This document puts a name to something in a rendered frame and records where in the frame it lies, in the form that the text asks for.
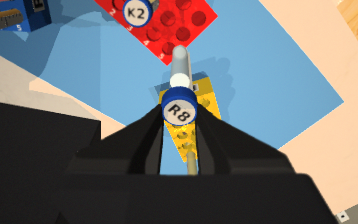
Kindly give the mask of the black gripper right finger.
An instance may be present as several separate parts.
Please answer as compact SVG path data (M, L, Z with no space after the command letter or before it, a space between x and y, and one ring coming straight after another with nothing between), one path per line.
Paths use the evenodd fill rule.
M195 139L199 174L297 173L287 154L217 118L201 104Z

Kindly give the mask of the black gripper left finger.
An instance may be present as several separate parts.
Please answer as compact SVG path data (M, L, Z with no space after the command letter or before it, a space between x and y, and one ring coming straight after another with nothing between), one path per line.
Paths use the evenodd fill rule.
M158 104L137 121L74 153L63 173L82 170L160 174L163 134L164 119Z

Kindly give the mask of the light blue mat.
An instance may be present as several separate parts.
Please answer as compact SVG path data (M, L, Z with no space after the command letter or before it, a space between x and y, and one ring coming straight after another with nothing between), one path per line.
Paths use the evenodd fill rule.
M0 56L127 126L169 89L166 65L94 0L47 0L52 24L0 31ZM217 18L186 48L221 120L281 148L344 103L259 0L205 0ZM160 174L187 174L164 122Z

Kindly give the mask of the red rack with round wells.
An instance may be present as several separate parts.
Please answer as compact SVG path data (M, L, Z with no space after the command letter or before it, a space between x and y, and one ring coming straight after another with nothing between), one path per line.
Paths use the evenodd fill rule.
M175 46L187 47L218 17L205 0L159 0L151 21L142 28L135 28L124 21L120 10L126 0L94 1L165 64L171 63Z

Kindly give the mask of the blue tube rack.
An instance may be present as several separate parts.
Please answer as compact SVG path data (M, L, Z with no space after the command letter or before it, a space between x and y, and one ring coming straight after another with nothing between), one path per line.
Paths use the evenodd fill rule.
M0 2L0 11L14 8L22 13L23 22L1 30L33 32L52 24L47 0L11 0Z

